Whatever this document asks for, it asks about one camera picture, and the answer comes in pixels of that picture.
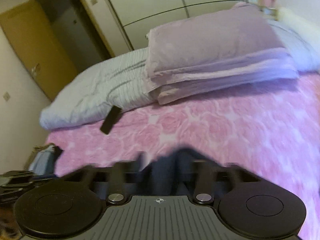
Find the door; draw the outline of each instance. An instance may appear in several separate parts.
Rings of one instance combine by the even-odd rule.
[[[0,15],[0,24],[20,60],[54,100],[77,75],[40,4],[31,0]]]

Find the gray ribbed plate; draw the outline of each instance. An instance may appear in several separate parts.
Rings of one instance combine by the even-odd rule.
[[[214,211],[186,196],[133,196],[109,207],[99,222],[72,240],[244,240],[226,228]]]

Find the pink bed sheet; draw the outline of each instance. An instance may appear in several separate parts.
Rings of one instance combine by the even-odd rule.
[[[110,135],[101,122],[52,132],[64,149],[56,174],[155,159],[187,144],[222,164],[235,162],[300,197],[307,218],[299,236],[320,239],[320,76],[247,84],[125,113]]]

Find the black round disc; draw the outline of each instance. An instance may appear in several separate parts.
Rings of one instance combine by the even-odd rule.
[[[239,185],[222,198],[218,212],[231,228],[260,239],[295,234],[307,214],[296,195],[269,182]]]
[[[27,235],[57,238],[84,231],[101,209],[95,193],[79,183],[54,181],[23,194],[15,203],[14,214]]]

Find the smartphone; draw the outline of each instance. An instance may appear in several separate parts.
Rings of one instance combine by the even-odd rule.
[[[109,134],[112,127],[120,120],[121,116],[122,109],[117,106],[113,106],[100,127],[100,131],[104,134]]]

